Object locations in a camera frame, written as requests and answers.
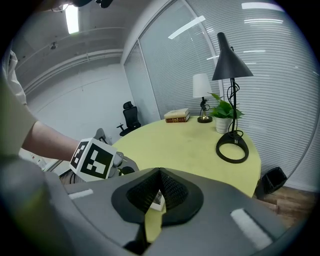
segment book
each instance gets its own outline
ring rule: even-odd
[[[189,114],[189,108],[171,110],[164,115],[164,119],[185,118]]]
[[[178,118],[166,118],[165,121],[167,123],[185,123],[190,118],[190,114],[188,114],[186,117],[178,117]]]

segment ceiling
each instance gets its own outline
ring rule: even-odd
[[[23,88],[34,78],[73,57],[123,49],[125,35],[150,0],[113,0],[107,9],[95,1],[78,9],[79,32],[69,34],[64,12],[33,14],[13,39],[16,75]]]

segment green leaves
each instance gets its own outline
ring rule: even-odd
[[[209,93],[209,94],[211,94],[218,101],[218,103],[220,102],[222,97],[219,97],[218,95],[216,95],[214,93]]]
[[[240,110],[236,109],[236,118],[241,118],[241,116],[244,115],[244,113],[242,113]],[[231,109],[230,112],[229,112],[229,115],[231,116],[231,118],[234,118],[234,110]]]
[[[210,93],[217,101],[218,101],[218,106],[212,108],[212,112],[209,114],[210,116],[214,116],[216,118],[234,118],[234,109],[232,106],[222,100],[222,97],[219,97],[217,94]],[[236,109],[236,117],[239,119],[241,116],[244,114]]]

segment window blinds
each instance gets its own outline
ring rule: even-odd
[[[261,174],[280,166],[290,175],[309,145],[319,109],[319,66],[304,36],[281,10],[243,9],[243,0],[186,1],[205,17],[202,24],[216,54],[217,33],[224,32],[254,75],[235,81],[240,86],[238,108],[245,113],[239,126],[260,154]],[[229,86],[224,80],[225,95]],[[316,152],[310,157],[319,156],[319,147],[312,150]],[[309,164],[303,172],[318,177],[318,166]]]
[[[135,44],[124,64],[134,102],[138,108],[138,119],[142,125],[160,120],[160,115],[151,87],[148,71],[139,42]]]
[[[200,114],[201,98],[193,98],[193,75],[206,73],[212,92],[219,94],[210,48],[195,17],[182,1],[168,6],[147,28],[140,45],[149,72],[155,99],[163,119],[171,110],[189,108]],[[208,94],[211,106],[216,102]]]
[[[308,191],[320,190],[320,123],[317,125],[313,140],[305,153],[301,163],[298,165],[287,186]]]

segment black office chair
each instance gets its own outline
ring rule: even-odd
[[[132,131],[138,129],[141,127],[141,123],[138,121],[138,109],[136,106],[133,106],[131,101],[128,101],[123,104],[123,115],[125,118],[127,129],[123,129],[123,124],[120,123],[120,125],[117,128],[121,128],[122,132],[120,132],[120,136],[125,136],[128,133],[131,133]]]

